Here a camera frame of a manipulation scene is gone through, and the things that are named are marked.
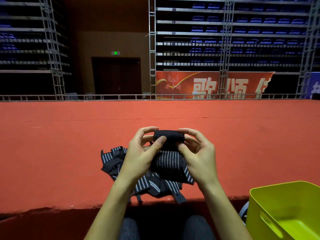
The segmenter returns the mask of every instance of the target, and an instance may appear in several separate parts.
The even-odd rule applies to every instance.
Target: leg
[[[190,216],[184,226],[182,240],[215,240],[214,233],[203,216]]]
[[[138,226],[134,219],[123,219],[118,240],[140,240]]]

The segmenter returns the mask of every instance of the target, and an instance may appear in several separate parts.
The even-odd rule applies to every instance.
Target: left hand
[[[159,127],[155,126],[140,128],[129,142],[128,150],[117,180],[121,179],[122,182],[127,183],[128,190],[130,191],[133,190],[138,180],[148,171],[152,159],[167,140],[165,136],[161,136],[146,151],[142,148],[144,144],[152,141],[153,138],[153,135],[144,134],[154,132],[158,129]]]

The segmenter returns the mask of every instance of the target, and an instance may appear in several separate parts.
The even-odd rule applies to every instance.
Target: basket handle
[[[269,217],[266,216],[265,213],[260,213],[260,218],[267,224],[267,226],[279,237],[283,238],[282,232],[279,230],[279,228],[276,226],[277,224],[273,222]]]

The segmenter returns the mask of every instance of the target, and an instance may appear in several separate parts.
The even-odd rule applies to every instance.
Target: red carpet
[[[319,124],[314,100],[0,103],[0,213],[101,206],[113,183],[100,170],[101,149],[127,147],[151,125],[194,128],[214,143],[230,199],[287,181],[320,185]],[[182,193],[203,200],[197,185],[184,184]]]

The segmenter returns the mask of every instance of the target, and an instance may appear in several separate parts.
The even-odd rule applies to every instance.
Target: red banner
[[[232,99],[259,98],[273,74],[274,72],[229,72],[226,93]],[[218,93],[218,80],[219,72],[157,71],[156,89],[157,94],[192,94],[186,95],[186,99],[210,99],[213,96],[208,97],[209,94]]]

